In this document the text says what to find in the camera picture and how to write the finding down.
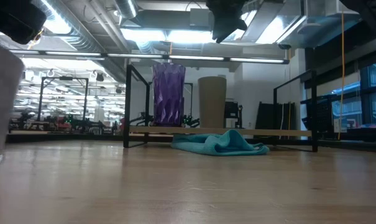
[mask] purple sculpture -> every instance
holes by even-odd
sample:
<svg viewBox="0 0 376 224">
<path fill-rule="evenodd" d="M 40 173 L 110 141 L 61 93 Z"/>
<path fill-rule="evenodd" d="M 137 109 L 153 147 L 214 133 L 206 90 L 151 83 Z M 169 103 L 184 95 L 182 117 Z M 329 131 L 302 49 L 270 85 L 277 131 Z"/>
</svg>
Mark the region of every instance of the purple sculpture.
<svg viewBox="0 0 376 224">
<path fill-rule="evenodd" d="M 184 66 L 174 63 L 153 66 L 155 125 L 181 126 L 185 71 Z"/>
</svg>

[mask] shelf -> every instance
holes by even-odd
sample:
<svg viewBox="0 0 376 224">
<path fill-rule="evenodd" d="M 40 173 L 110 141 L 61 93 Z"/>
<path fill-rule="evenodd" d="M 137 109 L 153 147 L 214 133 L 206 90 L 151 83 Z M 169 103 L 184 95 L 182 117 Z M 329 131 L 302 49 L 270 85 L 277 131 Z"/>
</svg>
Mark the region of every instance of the shelf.
<svg viewBox="0 0 376 224">
<path fill-rule="evenodd" d="M 172 133 L 172 134 L 224 134 L 228 128 L 174 128 L 174 127 L 146 127 L 130 126 L 132 133 Z M 311 137 L 311 131 L 297 130 L 263 130 L 263 129 L 235 129 L 243 135 L 255 136 L 306 136 Z"/>
</svg>

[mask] yellow cable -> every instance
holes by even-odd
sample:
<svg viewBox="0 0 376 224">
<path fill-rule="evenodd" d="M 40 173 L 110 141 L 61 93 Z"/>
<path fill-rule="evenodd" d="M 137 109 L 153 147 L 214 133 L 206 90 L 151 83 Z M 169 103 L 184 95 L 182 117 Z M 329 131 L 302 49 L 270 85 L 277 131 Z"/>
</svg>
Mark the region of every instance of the yellow cable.
<svg viewBox="0 0 376 224">
<path fill-rule="evenodd" d="M 291 61 L 291 49 L 289 49 L 288 51 L 288 59 Z M 288 65 L 288 75 L 289 75 L 289 80 L 291 80 L 291 65 Z M 291 123 L 291 102 L 289 101 L 288 102 L 288 129 L 290 130 L 290 123 Z"/>
<path fill-rule="evenodd" d="M 344 11 L 341 12 L 341 27 L 342 27 L 342 88 L 341 88 L 341 102 L 339 105 L 339 130 L 338 140 L 341 140 L 341 126 L 342 126 L 342 107 L 344 102 L 344 86 L 345 86 L 345 27 L 344 27 Z"/>
</svg>

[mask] beige cylinder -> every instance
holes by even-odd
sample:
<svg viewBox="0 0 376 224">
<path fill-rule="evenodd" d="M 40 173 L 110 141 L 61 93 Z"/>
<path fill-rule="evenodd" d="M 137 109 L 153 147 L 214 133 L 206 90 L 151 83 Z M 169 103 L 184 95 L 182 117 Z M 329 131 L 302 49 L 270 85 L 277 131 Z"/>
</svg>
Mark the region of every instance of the beige cylinder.
<svg viewBox="0 0 376 224">
<path fill-rule="evenodd" d="M 226 99 L 226 79 L 203 77 L 198 80 L 200 127 L 223 128 Z"/>
</svg>

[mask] wooden floor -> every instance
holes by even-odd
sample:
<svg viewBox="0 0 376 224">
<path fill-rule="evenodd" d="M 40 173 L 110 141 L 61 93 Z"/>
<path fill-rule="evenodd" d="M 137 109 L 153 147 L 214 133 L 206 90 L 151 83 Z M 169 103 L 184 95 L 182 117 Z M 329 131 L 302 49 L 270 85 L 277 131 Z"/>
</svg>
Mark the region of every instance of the wooden floor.
<svg viewBox="0 0 376 224">
<path fill-rule="evenodd" d="M 120 142 L 7 146 L 0 224 L 371 223 L 376 154 L 210 157 Z"/>
</svg>

